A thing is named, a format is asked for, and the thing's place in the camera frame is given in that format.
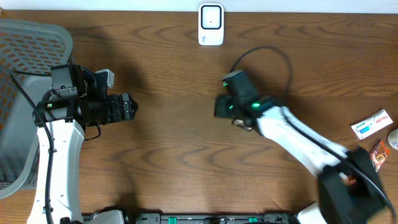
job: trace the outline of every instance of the wood grain surface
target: wood grain surface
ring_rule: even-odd
[[[65,27],[76,63],[109,68],[111,92],[128,92],[139,103],[133,123],[104,126],[99,139],[83,144],[85,213],[115,204],[164,213],[297,212],[316,200],[315,178],[288,152],[213,117],[214,99],[225,93],[223,75],[255,46],[289,55],[295,80],[287,104],[326,138],[370,150],[398,128],[394,15],[226,13],[218,47],[198,44],[192,12],[6,11],[3,17]],[[261,93],[283,94],[286,68],[276,54],[253,53],[240,67]],[[381,108],[396,123],[359,141],[350,125]],[[393,151],[380,176],[396,207],[397,171]],[[0,201],[0,223],[25,223],[34,194],[19,191]],[[390,221],[386,210],[371,223]]]

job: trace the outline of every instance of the white wall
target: white wall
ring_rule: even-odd
[[[3,9],[197,11],[201,0],[1,0]],[[229,12],[398,13],[398,0],[219,0]]]

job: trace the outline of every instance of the gray plastic basket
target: gray plastic basket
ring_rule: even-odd
[[[49,72],[50,67],[68,63],[72,47],[72,37],[63,27],[0,19],[0,65],[8,71]],[[51,87],[50,77],[16,78],[35,103]],[[0,199],[36,187],[39,141],[32,112],[0,67]]]

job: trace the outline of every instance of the candy wrapper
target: candy wrapper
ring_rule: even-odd
[[[376,171],[379,171],[381,165],[386,161],[391,151],[386,147],[383,141],[380,141],[370,152],[369,156]]]

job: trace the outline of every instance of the white round container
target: white round container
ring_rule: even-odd
[[[388,134],[388,143],[393,149],[398,150],[398,129],[395,129]]]

